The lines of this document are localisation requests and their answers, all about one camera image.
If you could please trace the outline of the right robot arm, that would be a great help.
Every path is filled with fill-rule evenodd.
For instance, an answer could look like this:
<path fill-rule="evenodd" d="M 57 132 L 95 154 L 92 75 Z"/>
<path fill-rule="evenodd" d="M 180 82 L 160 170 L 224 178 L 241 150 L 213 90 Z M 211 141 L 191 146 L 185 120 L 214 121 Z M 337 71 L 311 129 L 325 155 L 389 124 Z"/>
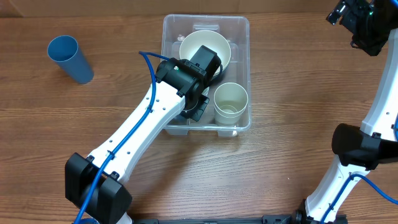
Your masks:
<path fill-rule="evenodd" d="M 360 126 L 336 127 L 331 166 L 287 223 L 347 223 L 337 212 L 360 180 L 397 203 L 367 178 L 379 164 L 397 162 L 397 1 L 340 0 L 326 20 L 352 33 L 352 48 L 377 56 L 386 45 L 388 55 L 368 114 Z"/>

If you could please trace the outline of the cream bowl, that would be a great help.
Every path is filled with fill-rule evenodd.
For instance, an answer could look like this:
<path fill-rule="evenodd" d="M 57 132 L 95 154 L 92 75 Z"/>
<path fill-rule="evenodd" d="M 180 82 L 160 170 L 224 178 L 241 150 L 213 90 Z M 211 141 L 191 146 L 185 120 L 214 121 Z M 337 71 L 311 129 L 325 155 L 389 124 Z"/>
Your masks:
<path fill-rule="evenodd" d="M 200 68 L 206 68 L 204 63 L 210 62 L 214 55 L 207 50 L 204 53 L 197 53 L 202 46 L 212 50 L 221 60 L 222 72 L 220 71 L 220 67 L 218 67 L 213 75 L 213 79 L 223 79 L 223 72 L 231 59 L 231 47 L 228 41 L 215 31 L 199 30 L 189 34 L 181 43 L 179 49 L 180 59 L 187 59 L 194 64 L 199 64 Z"/>

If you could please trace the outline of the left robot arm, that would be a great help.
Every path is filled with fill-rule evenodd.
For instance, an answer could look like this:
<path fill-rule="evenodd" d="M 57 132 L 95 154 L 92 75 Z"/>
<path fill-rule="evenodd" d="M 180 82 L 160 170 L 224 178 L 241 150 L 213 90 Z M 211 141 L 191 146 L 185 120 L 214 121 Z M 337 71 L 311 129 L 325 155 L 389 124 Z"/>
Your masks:
<path fill-rule="evenodd" d="M 65 164 L 65 196 L 79 212 L 75 223 L 132 223 L 132 196 L 125 188 L 138 160 L 175 117 L 199 121 L 209 98 L 203 94 L 223 71 L 219 55 L 201 45 L 190 59 L 160 55 L 145 97 L 116 132 L 86 157 L 74 153 Z"/>

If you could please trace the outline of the cream tall cup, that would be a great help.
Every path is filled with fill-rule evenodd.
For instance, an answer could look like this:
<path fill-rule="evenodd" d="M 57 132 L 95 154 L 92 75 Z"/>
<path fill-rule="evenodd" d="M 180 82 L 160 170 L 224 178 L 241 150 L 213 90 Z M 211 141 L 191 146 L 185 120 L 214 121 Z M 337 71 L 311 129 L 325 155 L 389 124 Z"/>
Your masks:
<path fill-rule="evenodd" d="M 225 114 L 236 114 L 238 110 L 232 105 L 222 105 L 220 110 Z"/>
<path fill-rule="evenodd" d="M 248 105 L 248 93 L 237 83 L 224 83 L 220 85 L 213 96 L 215 104 L 215 123 L 218 126 L 235 126 L 241 119 Z M 236 114 L 225 114 L 220 110 L 222 105 L 232 105 L 238 112 Z"/>

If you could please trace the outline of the dark blue tall cup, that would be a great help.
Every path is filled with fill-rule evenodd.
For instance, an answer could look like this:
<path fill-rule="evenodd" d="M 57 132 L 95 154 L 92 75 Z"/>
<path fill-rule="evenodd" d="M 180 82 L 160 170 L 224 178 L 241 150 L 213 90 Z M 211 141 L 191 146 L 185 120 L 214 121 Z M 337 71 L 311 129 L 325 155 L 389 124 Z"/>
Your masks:
<path fill-rule="evenodd" d="M 92 81 L 94 71 L 74 37 L 61 35 L 54 38 L 47 47 L 47 55 L 77 83 Z"/>

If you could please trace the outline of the clear plastic storage container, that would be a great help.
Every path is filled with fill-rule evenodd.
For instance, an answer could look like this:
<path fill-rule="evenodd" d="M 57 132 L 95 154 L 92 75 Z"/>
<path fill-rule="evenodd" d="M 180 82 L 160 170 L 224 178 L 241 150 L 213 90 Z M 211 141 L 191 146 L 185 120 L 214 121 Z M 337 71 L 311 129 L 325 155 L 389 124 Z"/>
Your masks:
<path fill-rule="evenodd" d="M 170 135 L 187 135 L 189 131 L 216 131 L 218 136 L 235 137 L 250 128 L 251 102 L 236 124 L 217 125 L 214 121 L 214 92 L 220 85 L 229 82 L 241 85 L 247 93 L 251 92 L 249 21 L 243 16 L 169 14 L 164 17 L 161 54 L 168 58 L 180 58 L 179 49 L 183 39 L 199 30 L 212 30 L 226 38 L 231 47 L 229 65 L 223 67 L 220 82 L 210 86 L 207 92 L 210 102 L 198 122 L 176 116 L 164 129 Z"/>

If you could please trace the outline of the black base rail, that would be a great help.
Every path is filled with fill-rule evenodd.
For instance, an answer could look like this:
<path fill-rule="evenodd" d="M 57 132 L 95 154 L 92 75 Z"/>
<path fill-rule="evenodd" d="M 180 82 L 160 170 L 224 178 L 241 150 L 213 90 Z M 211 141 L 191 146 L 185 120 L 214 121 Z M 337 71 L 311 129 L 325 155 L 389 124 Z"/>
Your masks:
<path fill-rule="evenodd" d="M 263 215 L 261 218 L 207 218 L 183 220 L 135 219 L 133 224 L 292 224 L 319 223 L 299 215 Z"/>

